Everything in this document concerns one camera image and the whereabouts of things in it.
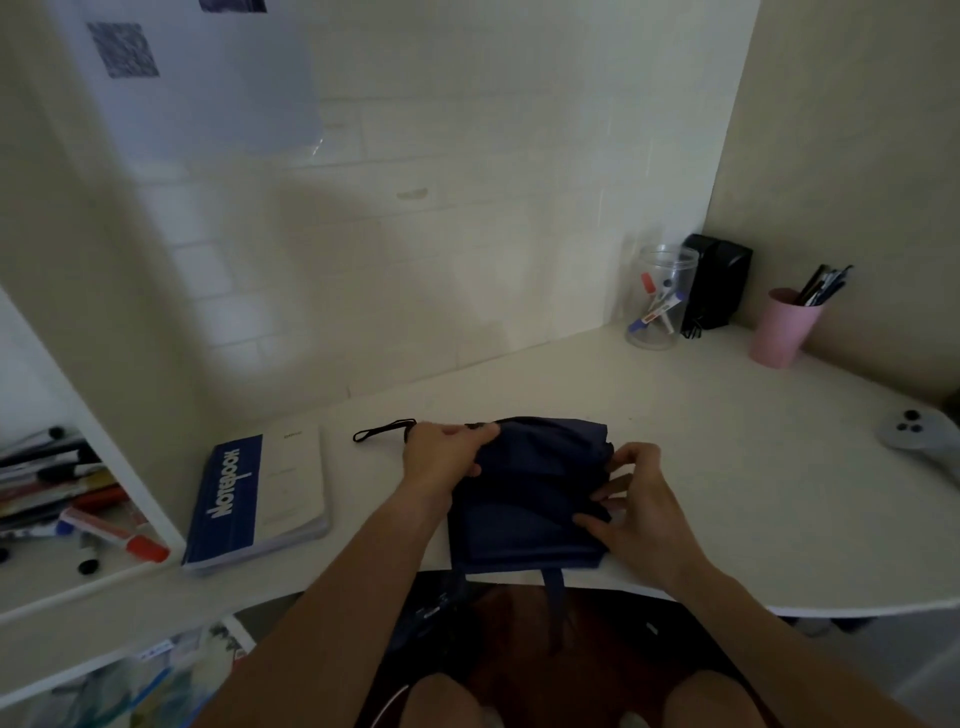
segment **leg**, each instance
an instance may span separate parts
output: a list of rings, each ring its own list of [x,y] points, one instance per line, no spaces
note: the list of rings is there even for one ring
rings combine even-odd
[[[427,675],[410,689],[400,728],[483,728],[480,703],[446,675]]]
[[[726,675],[696,672],[667,696],[663,728],[766,728],[754,700]]]

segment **navy blue bag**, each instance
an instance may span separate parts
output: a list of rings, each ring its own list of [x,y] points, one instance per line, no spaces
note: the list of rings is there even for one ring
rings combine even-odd
[[[361,430],[354,442],[416,420]],[[584,420],[513,417],[497,420],[500,435],[480,448],[481,473],[453,491],[447,514],[450,562],[463,573],[540,570],[550,599],[551,644],[559,647],[563,618],[561,569],[596,569],[607,548],[573,522],[587,513],[610,520],[589,496],[608,481],[613,455],[607,426]],[[479,427],[483,423],[467,425]]]

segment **notebook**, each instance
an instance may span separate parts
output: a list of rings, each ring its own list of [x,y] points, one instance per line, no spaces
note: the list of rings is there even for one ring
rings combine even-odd
[[[320,429],[304,418],[283,420],[213,449],[182,565],[215,569],[320,538],[329,528]]]

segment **desk surface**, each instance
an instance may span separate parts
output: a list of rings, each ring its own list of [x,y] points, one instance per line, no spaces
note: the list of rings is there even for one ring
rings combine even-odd
[[[588,331],[319,410],[333,520],[325,538],[208,577],[159,570],[3,625],[0,651],[29,657],[0,664],[0,705],[306,588],[400,476],[398,433],[361,445],[351,435],[401,417],[576,417],[607,423],[618,445],[660,444],[667,480],[704,551],[781,614],[872,616],[960,604],[960,490],[873,434],[912,400],[811,357],[785,371],[760,367],[747,358],[749,332],[739,328],[708,331],[668,352],[635,349],[621,333]],[[423,568],[448,566],[442,528]],[[565,578],[574,587],[658,594],[610,556],[598,570]],[[539,583],[531,572],[483,579]]]

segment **game controller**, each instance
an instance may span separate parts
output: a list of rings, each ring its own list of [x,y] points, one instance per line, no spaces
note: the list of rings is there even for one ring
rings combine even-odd
[[[876,431],[876,437],[888,448],[926,455],[960,483],[960,427],[939,409],[899,412]]]

